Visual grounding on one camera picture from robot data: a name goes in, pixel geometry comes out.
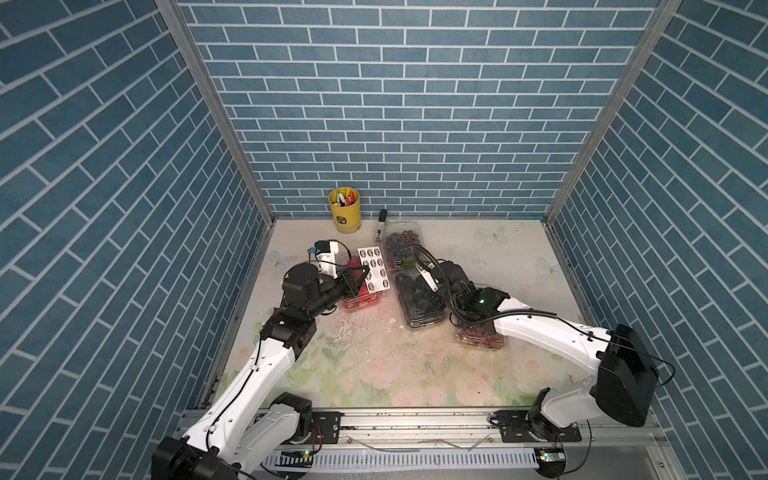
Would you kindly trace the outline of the white fruit sticker sheet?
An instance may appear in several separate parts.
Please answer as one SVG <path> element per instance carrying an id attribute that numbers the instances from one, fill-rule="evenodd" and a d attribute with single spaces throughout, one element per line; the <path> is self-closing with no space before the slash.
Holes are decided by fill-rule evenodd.
<path id="1" fill-rule="evenodd" d="M 377 246 L 357 249 L 359 259 L 364 267 L 369 268 L 365 285 L 370 293 L 389 290 L 392 282 L 387 273 L 382 251 Z"/>

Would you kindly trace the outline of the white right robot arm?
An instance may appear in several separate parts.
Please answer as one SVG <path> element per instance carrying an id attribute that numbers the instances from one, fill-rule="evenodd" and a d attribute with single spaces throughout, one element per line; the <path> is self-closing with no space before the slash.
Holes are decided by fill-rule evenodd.
<path id="1" fill-rule="evenodd" d="M 535 309 L 492 287 L 478 288 L 452 261 L 429 261 L 418 271 L 467 327 L 490 327 L 569 361 L 588 373 L 570 386 L 539 391 L 526 422 L 544 438 L 580 421 L 607 416 L 629 427 L 645 425 L 659 380 L 660 358 L 627 325 L 591 327 Z"/>

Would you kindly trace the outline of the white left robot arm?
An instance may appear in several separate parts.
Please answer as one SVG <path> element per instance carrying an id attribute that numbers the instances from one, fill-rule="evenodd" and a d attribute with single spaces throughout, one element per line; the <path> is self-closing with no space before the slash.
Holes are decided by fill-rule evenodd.
<path id="1" fill-rule="evenodd" d="M 303 262 L 282 281 L 280 305 L 259 334 L 259 343 L 218 400 L 181 437 L 164 438 L 151 460 L 154 479 L 245 479 L 286 441 L 301 441 L 312 427 L 312 403 L 285 393 L 264 415 L 267 395 L 317 331 L 316 320 L 345 298 L 357 296 L 367 266 L 322 273 Z"/>

